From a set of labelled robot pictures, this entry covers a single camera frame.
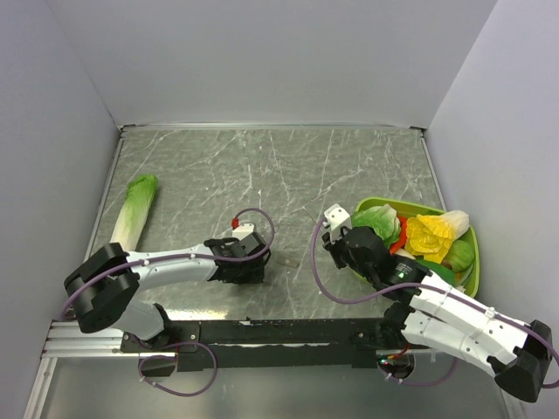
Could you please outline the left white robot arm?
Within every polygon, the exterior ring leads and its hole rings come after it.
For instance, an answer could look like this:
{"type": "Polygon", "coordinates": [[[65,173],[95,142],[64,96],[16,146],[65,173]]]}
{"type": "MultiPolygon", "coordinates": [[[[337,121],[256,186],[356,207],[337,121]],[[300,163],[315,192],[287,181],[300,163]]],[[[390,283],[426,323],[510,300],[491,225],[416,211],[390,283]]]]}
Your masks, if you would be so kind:
{"type": "Polygon", "coordinates": [[[186,282],[259,284],[270,256],[257,232],[179,251],[124,251],[120,244],[106,244],[65,279],[64,309],[73,311],[82,333],[113,327],[161,351],[173,338],[169,318],[161,304],[140,301],[140,293],[186,282]]]}

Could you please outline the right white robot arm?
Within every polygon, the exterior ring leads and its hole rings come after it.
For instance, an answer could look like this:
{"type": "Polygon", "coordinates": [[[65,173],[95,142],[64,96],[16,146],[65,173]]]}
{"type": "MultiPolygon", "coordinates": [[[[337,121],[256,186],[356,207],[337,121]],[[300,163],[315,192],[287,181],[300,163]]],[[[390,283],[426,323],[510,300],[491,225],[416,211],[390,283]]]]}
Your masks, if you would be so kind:
{"type": "Polygon", "coordinates": [[[512,319],[465,295],[416,259],[392,254],[370,227],[321,235],[339,269],[349,268],[395,303],[381,327],[390,347],[429,347],[481,369],[511,396],[536,402],[558,358],[552,332],[540,320],[512,319]]]}

